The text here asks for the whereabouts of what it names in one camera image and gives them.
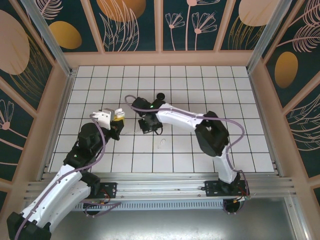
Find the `aluminium corner post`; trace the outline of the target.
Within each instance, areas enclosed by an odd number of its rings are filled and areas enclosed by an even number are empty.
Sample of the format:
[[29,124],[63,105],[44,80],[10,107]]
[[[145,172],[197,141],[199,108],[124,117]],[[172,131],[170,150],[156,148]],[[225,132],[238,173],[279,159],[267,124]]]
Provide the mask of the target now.
[[252,52],[252,55],[246,65],[247,73],[250,75],[258,64],[259,60],[269,42],[274,36],[275,32],[279,28],[284,16],[288,12],[292,0],[279,0],[279,3],[275,7],[267,25],[265,26],[257,44]]
[[34,0],[21,0],[26,12],[30,15],[31,19],[33,20],[35,26],[43,36],[43,39],[47,43],[50,51],[53,53],[54,57],[56,58],[57,62],[61,66],[63,72],[69,77],[72,75],[72,68],[70,67],[69,63],[67,62],[60,46],[58,45],[57,41],[55,40],[51,30],[45,19],[42,17],[38,7]]

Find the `aluminium side rail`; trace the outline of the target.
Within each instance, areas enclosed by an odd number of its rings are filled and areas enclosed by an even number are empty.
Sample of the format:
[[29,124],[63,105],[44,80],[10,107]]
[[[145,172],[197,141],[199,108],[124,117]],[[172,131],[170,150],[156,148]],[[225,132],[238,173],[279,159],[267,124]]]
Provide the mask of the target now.
[[56,111],[56,115],[55,115],[55,118],[54,118],[54,121],[52,124],[52,128],[51,128],[51,132],[50,132],[50,135],[48,138],[48,142],[47,142],[47,145],[44,150],[43,158],[41,160],[41,164],[40,164],[39,171],[38,171],[38,174],[36,177],[36,181],[42,180],[42,176],[45,171],[46,165],[47,165],[47,163],[50,163],[50,161],[51,161],[52,154],[54,152],[55,145],[56,145],[56,142],[57,142],[57,139],[59,136],[59,132],[60,132],[60,129],[62,126],[62,122],[64,119],[65,111],[67,109],[69,97],[71,95],[71,91],[72,91],[73,84],[75,81],[76,73],[77,73],[77,69],[72,68],[70,70],[70,74],[66,78],[65,86],[64,86],[62,94],[61,94],[61,98],[60,98],[58,108]]
[[264,132],[264,136],[266,139],[266,144],[269,150],[269,154],[270,154],[270,158],[271,158],[271,162],[274,165],[274,172],[280,177],[282,178],[284,176],[281,164],[279,162],[278,159],[278,155],[276,153],[276,149],[275,149],[275,145],[271,136],[271,132],[270,132],[270,128],[268,126],[268,122],[267,122],[267,118],[266,118],[266,114],[264,112],[263,109],[263,103],[262,103],[262,98],[260,97],[260,92],[259,92],[259,87],[256,84],[255,78],[253,76],[253,74],[251,73],[250,70],[247,70],[248,73],[248,77],[250,80],[250,84],[252,87],[252,91],[253,91],[253,95],[257,104],[257,110],[259,113],[259,117],[261,120],[261,124],[262,124],[262,128],[263,128],[263,132]]

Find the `grey metal sheet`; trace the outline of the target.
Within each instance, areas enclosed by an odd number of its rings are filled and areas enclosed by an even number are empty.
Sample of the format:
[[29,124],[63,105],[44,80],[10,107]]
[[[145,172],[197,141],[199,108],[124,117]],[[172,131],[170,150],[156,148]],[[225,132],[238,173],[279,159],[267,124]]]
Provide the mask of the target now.
[[50,240],[314,240],[292,199],[247,201],[222,209],[112,210],[96,218],[69,213]]

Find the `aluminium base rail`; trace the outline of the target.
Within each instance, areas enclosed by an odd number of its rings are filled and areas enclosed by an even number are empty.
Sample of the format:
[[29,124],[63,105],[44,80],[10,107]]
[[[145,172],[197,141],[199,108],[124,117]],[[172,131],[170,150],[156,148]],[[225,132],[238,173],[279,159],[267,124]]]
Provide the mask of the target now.
[[[102,182],[117,184],[116,200],[204,199],[205,181],[217,173],[97,173]],[[251,198],[278,198],[296,195],[293,181],[275,173],[246,173]]]

